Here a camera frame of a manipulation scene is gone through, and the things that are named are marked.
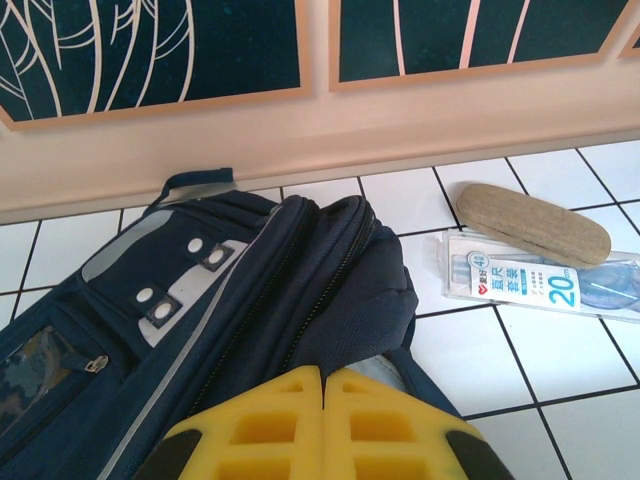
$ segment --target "backpack strap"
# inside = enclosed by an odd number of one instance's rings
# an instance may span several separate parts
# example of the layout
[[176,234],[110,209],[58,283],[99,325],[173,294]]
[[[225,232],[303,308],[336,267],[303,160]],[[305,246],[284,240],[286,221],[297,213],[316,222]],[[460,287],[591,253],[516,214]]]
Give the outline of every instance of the backpack strap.
[[149,205],[147,210],[155,207],[167,198],[171,190],[174,188],[193,187],[196,185],[207,185],[213,183],[233,183],[233,169],[220,168],[218,170],[199,170],[178,173],[177,175],[169,177],[162,188],[162,192],[160,192],[158,198]]

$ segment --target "backpack pocket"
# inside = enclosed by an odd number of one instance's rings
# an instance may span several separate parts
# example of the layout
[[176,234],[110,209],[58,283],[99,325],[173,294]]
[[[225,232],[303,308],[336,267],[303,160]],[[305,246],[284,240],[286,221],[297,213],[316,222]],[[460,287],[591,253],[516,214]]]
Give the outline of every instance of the backpack pocket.
[[23,315],[0,348],[0,478],[32,478],[70,451],[129,371],[62,302]]

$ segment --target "black grout line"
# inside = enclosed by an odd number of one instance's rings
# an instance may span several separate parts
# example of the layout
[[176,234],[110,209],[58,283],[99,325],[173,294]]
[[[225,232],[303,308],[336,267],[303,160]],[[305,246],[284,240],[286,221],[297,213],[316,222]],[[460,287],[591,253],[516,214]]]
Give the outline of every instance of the black grout line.
[[[133,205],[131,207],[125,207],[125,209],[146,207],[146,206],[147,205]],[[20,222],[0,223],[0,227],[5,227],[5,226],[9,226],[9,225],[22,225],[24,223],[43,222],[43,221],[46,221],[46,220],[60,220],[62,218],[82,217],[84,215],[93,215],[94,213],[110,213],[110,212],[115,212],[116,210],[122,210],[122,209],[110,208],[108,210],[96,210],[96,211],[90,211],[90,212],[84,212],[84,213],[74,213],[72,215],[56,215],[56,216],[53,216],[53,217],[41,218],[41,219],[38,219],[38,220],[23,220],[23,221],[20,221]]]
[[636,198],[635,200],[622,200],[621,202],[618,202],[618,205],[626,205],[627,203],[636,203],[636,202],[640,202],[640,198]]
[[124,208],[120,209],[120,215],[118,217],[118,234],[122,232],[122,220],[124,219]]
[[591,164],[587,161],[587,159],[585,158],[584,155],[582,155],[582,152],[580,151],[580,149],[576,148],[575,149],[576,152],[578,152],[578,155],[580,155],[580,158],[582,158],[582,161],[585,163],[585,165],[589,168],[589,170],[591,170],[591,173],[593,173],[593,175],[598,179],[598,182],[600,182],[600,185],[602,185],[602,188],[605,189],[605,191],[609,194],[609,196],[611,197],[611,199],[615,202],[618,203],[618,200],[616,200],[616,197],[613,196],[613,193],[611,193],[611,190],[609,190],[609,187],[607,187],[605,185],[605,183],[602,181],[602,179],[600,178],[600,175],[598,175],[598,173],[596,172],[596,170],[591,166]]
[[558,461],[560,462],[560,465],[562,465],[562,469],[564,470],[564,473],[567,476],[567,479],[568,480],[572,480],[571,472],[569,472],[569,467],[567,467],[567,463],[564,461],[564,457],[562,456],[562,453],[560,452],[560,447],[558,446],[558,443],[556,442],[556,439],[553,436],[553,432],[551,431],[551,427],[549,427],[549,423],[547,422],[547,419],[544,416],[544,412],[542,411],[542,408],[540,407],[540,403],[538,402],[538,398],[536,397],[536,394],[533,391],[533,386],[531,385],[531,382],[529,381],[529,377],[527,377],[527,374],[526,374],[526,372],[524,370],[524,366],[522,365],[522,362],[520,361],[520,357],[518,356],[518,352],[516,352],[516,347],[513,344],[513,342],[511,341],[511,337],[509,336],[509,332],[507,331],[507,327],[505,326],[504,321],[502,320],[502,317],[500,316],[500,312],[498,311],[498,307],[496,307],[495,305],[492,305],[492,306],[493,306],[493,312],[495,313],[496,317],[498,318],[498,323],[500,324],[500,328],[502,329],[502,333],[504,334],[504,337],[507,340],[507,343],[509,344],[509,348],[511,349],[511,354],[513,355],[513,358],[515,359],[516,364],[518,365],[518,369],[520,370],[520,374],[522,375],[522,378],[524,379],[524,383],[527,386],[527,389],[529,390],[529,394],[531,395],[531,398],[533,399],[533,404],[535,405],[535,408],[538,411],[538,415],[540,415],[540,420],[542,420],[542,424],[544,425],[544,429],[547,431],[547,435],[549,436],[549,440],[551,441],[551,445],[553,446],[553,449],[556,452],[556,456],[558,457]]
[[29,250],[29,256],[27,257],[27,263],[24,266],[24,273],[22,274],[22,279],[20,280],[20,287],[18,288],[18,296],[16,297],[16,303],[13,305],[13,311],[11,312],[11,317],[9,321],[13,321],[13,319],[16,316],[16,312],[18,311],[18,304],[20,303],[22,290],[24,290],[24,283],[27,281],[27,273],[29,272],[29,267],[31,266],[31,260],[33,259],[33,252],[35,252],[36,250],[36,243],[38,241],[38,235],[40,234],[41,227],[42,227],[42,220],[38,220],[38,225],[36,226],[36,232],[33,235],[33,241],[31,242],[31,249]]
[[517,407],[501,408],[499,410],[491,410],[489,412],[465,415],[462,417],[462,419],[465,422],[468,422],[469,420],[479,420],[481,418],[497,417],[498,415],[507,415],[508,413],[523,412],[525,410],[534,410],[535,408],[536,406],[533,403],[528,403],[525,405],[518,405]]
[[611,343],[613,343],[613,346],[616,347],[616,350],[618,351],[618,354],[620,354],[620,357],[622,357],[622,361],[624,362],[624,364],[629,369],[629,372],[631,373],[631,376],[636,381],[636,384],[640,385],[640,379],[638,378],[638,375],[636,375],[636,372],[633,369],[633,367],[631,366],[631,363],[629,362],[629,360],[627,359],[626,355],[622,351],[622,348],[620,348],[620,345],[618,345],[618,342],[616,341],[615,337],[611,333],[611,330],[609,330],[609,327],[607,326],[607,323],[602,319],[602,317],[599,317],[599,319],[600,319],[600,325],[602,325],[602,328],[604,328],[604,331],[607,332],[607,335],[609,335],[609,340],[611,340]]
[[356,180],[358,180],[358,186],[360,187],[360,194],[364,197],[367,198],[367,196],[364,193],[364,187],[362,186],[362,180],[360,180],[360,177],[356,177]]
[[436,180],[438,181],[438,185],[440,185],[440,190],[444,195],[444,199],[447,201],[447,205],[449,205],[449,210],[451,211],[451,215],[453,215],[453,219],[456,221],[456,226],[457,226],[456,228],[458,230],[462,230],[462,227],[460,226],[460,222],[458,221],[458,216],[456,215],[456,212],[453,209],[451,200],[449,200],[449,195],[447,195],[447,191],[444,189],[444,185],[442,184],[442,180],[440,180],[440,175],[438,175],[438,171],[436,170],[435,167],[432,167],[431,170],[433,170],[433,174],[436,176]]
[[516,177],[516,180],[520,184],[520,188],[522,188],[522,191],[524,192],[524,194],[529,195],[529,192],[527,191],[527,187],[525,187],[524,183],[522,183],[522,180],[520,179],[520,175],[518,175],[518,172],[516,172],[516,169],[513,168],[513,165],[511,164],[509,157],[504,157],[504,159],[507,161],[507,165],[509,165],[509,168],[511,169],[511,173],[513,173],[513,176]]
[[580,395],[572,395],[570,397],[557,398],[554,400],[546,400],[540,402],[541,407],[551,407],[562,403],[577,402],[579,400],[588,400],[590,398],[605,397],[607,395],[615,395],[616,393],[633,392],[640,390],[640,385],[629,385],[626,387],[610,388],[609,390],[599,390],[597,392],[582,393]]
[[620,209],[620,211],[622,212],[622,215],[625,216],[625,218],[629,221],[629,223],[631,224],[631,226],[633,227],[633,229],[636,231],[636,233],[638,235],[640,235],[640,229],[638,228],[640,225],[636,225],[633,220],[631,220],[631,217],[629,216],[629,214],[625,211],[624,208],[622,208],[622,205],[618,204],[618,208]]
[[416,315],[416,320],[421,318],[438,317],[440,315],[449,315],[451,313],[468,312],[471,310],[481,310],[483,308],[492,307],[492,303],[481,303],[480,305],[470,305],[468,307],[452,308],[451,310],[439,310],[437,312],[423,313],[422,315]]
[[419,232],[411,232],[411,233],[400,233],[397,235],[398,238],[402,237],[413,237],[415,235],[425,235],[427,233],[439,233],[446,232],[448,230],[458,230],[458,227],[455,225],[451,225],[450,227],[442,227],[442,228],[432,228],[431,230],[421,230]]
[[576,208],[571,208],[570,210],[572,212],[581,212],[583,210],[591,210],[594,208],[606,208],[606,207],[615,207],[616,203],[615,202],[611,202],[611,203],[600,203],[599,205],[589,205],[588,207],[576,207]]
[[569,467],[567,466],[567,462],[564,461],[564,457],[562,456],[562,453],[560,453],[560,446],[556,441],[556,437],[554,437],[553,433],[551,432],[551,427],[549,426],[549,422],[547,422],[547,417],[544,416],[544,412],[542,411],[542,408],[540,408],[540,406],[538,406],[537,410],[538,410],[538,414],[540,415],[540,420],[542,420],[542,425],[544,426],[544,429],[547,431],[549,440],[551,440],[551,445],[553,446],[553,449],[556,452],[558,461],[562,466],[562,470],[564,470],[564,474],[567,476],[567,480],[573,480],[573,477],[571,476],[571,472],[569,471]]
[[640,390],[640,385],[629,385],[626,387],[611,388],[609,390],[599,390],[597,392],[589,392],[589,393],[582,393],[580,395],[572,395],[570,397],[556,398],[554,400],[545,400],[543,402],[538,402],[537,405],[533,403],[529,403],[525,405],[518,405],[516,407],[507,407],[507,408],[501,408],[499,410],[490,410],[488,412],[481,412],[481,413],[474,413],[472,415],[466,415],[462,418],[465,421],[478,420],[480,418],[495,417],[498,415],[506,415],[508,413],[521,412],[524,410],[533,410],[533,409],[536,409],[538,406],[540,408],[545,408],[545,407],[551,407],[554,405],[562,405],[563,403],[572,403],[572,402],[578,402],[580,400],[588,400],[590,398],[606,397],[607,395],[616,395],[618,393],[634,392],[636,390]]
[[43,287],[31,287],[31,288],[23,288],[22,290],[11,290],[11,291],[8,291],[8,292],[0,292],[0,297],[6,297],[8,295],[17,295],[19,293],[37,292],[38,290],[52,289],[52,288],[57,287],[57,286],[58,286],[58,284],[45,285]]

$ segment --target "yellow plastic object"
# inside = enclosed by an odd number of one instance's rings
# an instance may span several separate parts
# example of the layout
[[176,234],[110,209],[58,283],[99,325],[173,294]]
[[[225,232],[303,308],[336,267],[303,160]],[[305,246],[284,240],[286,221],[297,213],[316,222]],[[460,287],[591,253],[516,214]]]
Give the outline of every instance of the yellow plastic object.
[[465,480],[445,437],[453,430],[482,440],[464,421],[349,369],[329,377],[323,409],[317,367],[300,367],[173,427],[163,443],[202,436],[181,472],[163,478]]

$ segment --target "gray reflective trim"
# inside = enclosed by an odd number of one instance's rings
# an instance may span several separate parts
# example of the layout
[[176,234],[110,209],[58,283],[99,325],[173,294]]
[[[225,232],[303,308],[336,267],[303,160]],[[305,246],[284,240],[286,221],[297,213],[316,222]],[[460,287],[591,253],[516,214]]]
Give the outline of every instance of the gray reflective trim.
[[222,245],[229,247],[233,253],[218,267],[215,272],[196,265],[187,270],[176,282],[169,287],[169,295],[178,300],[182,307],[162,327],[156,328],[146,318],[138,320],[140,333],[149,345],[155,347],[162,338],[185,316],[185,314],[200,300],[202,295],[213,285],[218,278],[229,268],[233,262],[247,247],[246,243],[235,240],[227,240]]
[[275,213],[276,212],[273,212],[272,216],[269,218],[269,220],[267,221],[266,225],[260,231],[260,234],[258,234],[258,236],[253,239],[253,242],[251,242],[251,244],[249,244],[249,247],[246,248],[242,252],[242,254],[238,257],[238,261],[233,265],[231,270],[229,270],[228,275],[222,281],[222,285],[220,285],[220,288],[218,289],[218,291],[216,292],[215,296],[213,297],[213,300],[211,300],[211,303],[209,304],[209,307],[207,308],[207,311],[204,312],[204,315],[200,319],[200,322],[198,322],[198,325],[196,326],[195,330],[193,331],[193,333],[189,337],[189,340],[187,340],[187,343],[185,343],[184,347],[182,347],[182,350],[180,350],[180,353],[178,354],[176,359],[171,364],[171,367],[169,368],[169,370],[167,370],[167,373],[165,373],[164,377],[162,378],[162,380],[160,381],[160,383],[156,387],[155,391],[153,392],[151,397],[149,397],[149,400],[147,400],[147,403],[144,405],[144,407],[142,408],[142,410],[140,411],[140,413],[138,414],[136,419],[133,421],[133,423],[129,427],[129,430],[127,430],[127,433],[124,435],[124,437],[122,437],[122,440],[120,440],[120,443],[118,444],[118,447],[115,449],[115,451],[111,455],[111,458],[109,459],[107,464],[102,469],[102,472],[100,472],[100,475],[98,476],[97,480],[106,480],[107,478],[109,478],[109,475],[111,475],[111,472],[113,471],[113,469],[115,468],[116,464],[118,463],[118,460],[120,460],[120,457],[122,456],[122,454],[126,450],[126,448],[129,445],[129,443],[131,442],[131,439],[135,435],[136,431],[138,430],[140,425],[142,425],[142,422],[144,421],[144,419],[147,417],[147,415],[149,415],[149,413],[153,409],[153,407],[156,404],[156,402],[160,399],[160,397],[162,396],[164,391],[167,389],[167,387],[169,386],[169,383],[171,382],[171,380],[175,376],[176,372],[178,371],[178,368],[180,368],[180,365],[182,365],[182,362],[184,362],[184,359],[187,357],[187,355],[189,354],[189,352],[191,351],[191,349],[195,345],[196,341],[200,337],[200,334],[202,333],[202,331],[206,327],[207,323],[209,322],[209,320],[213,316],[213,312],[215,311],[216,307],[218,306],[218,302],[220,301],[220,297],[222,297],[222,294],[224,293],[224,290],[227,287],[227,283],[229,283],[229,279],[232,277],[233,272],[235,271],[236,267],[240,264],[240,261],[242,261],[242,257],[244,257],[244,255],[251,248],[251,245],[253,245],[260,238],[260,236],[264,233],[267,225],[274,218]]
[[150,233],[155,232],[165,225],[173,210],[158,210],[143,218],[140,222],[123,235],[117,238],[111,245],[98,252],[84,267],[82,267],[82,278],[85,282],[90,282],[94,278],[103,274],[138,240]]
[[407,386],[402,381],[396,367],[382,355],[376,355],[375,357],[352,363],[348,365],[347,368],[366,377],[373,378],[396,390],[408,393]]

